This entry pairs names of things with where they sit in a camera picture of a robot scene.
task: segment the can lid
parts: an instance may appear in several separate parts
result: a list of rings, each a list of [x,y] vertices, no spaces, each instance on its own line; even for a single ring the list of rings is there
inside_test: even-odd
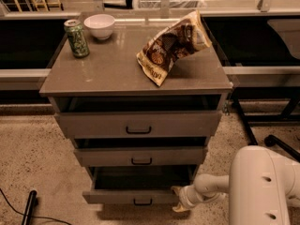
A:
[[[73,26],[79,25],[80,23],[81,22],[77,19],[71,19],[71,20],[65,21],[64,26],[73,27]]]

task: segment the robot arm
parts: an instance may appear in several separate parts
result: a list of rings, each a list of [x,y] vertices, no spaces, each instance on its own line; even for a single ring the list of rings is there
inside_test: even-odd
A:
[[[201,174],[193,185],[173,187],[180,212],[229,194],[230,225],[289,225],[288,205],[300,206],[300,164],[259,146],[238,151],[229,176]]]

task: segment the drawer handle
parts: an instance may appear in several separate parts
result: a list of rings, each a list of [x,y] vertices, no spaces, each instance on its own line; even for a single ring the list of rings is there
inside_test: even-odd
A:
[[[130,130],[129,127],[126,127],[127,134],[149,134],[151,130],[151,126],[149,126],[147,130]]]
[[[139,202],[136,202],[135,199],[134,199],[134,200],[133,200],[133,203],[134,203],[134,205],[136,205],[136,206],[150,206],[150,205],[152,205],[152,199],[150,199],[150,202],[147,202],[147,203],[145,203],[145,202],[139,203]]]
[[[136,161],[134,161],[134,158],[132,158],[131,163],[132,163],[132,165],[151,165],[152,158],[150,157],[149,162],[136,162]]]

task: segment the cabinet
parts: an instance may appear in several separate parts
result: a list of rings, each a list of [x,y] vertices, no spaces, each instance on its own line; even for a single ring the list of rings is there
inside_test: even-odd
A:
[[[213,48],[176,62],[158,88],[135,54],[164,26],[141,20],[117,20],[104,42],[86,33],[84,59],[66,43],[40,90],[93,181],[88,203],[176,203],[171,186],[192,182],[232,89]]]

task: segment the open drawer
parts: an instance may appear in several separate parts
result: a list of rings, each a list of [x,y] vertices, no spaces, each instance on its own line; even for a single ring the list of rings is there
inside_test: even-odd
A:
[[[130,137],[210,137],[221,113],[84,112],[59,113],[57,123],[70,139]]]
[[[196,165],[96,168],[92,190],[82,195],[88,203],[177,203],[178,197],[171,187],[189,185],[196,168]]]
[[[92,139],[76,141],[83,167],[203,163],[206,138]]]

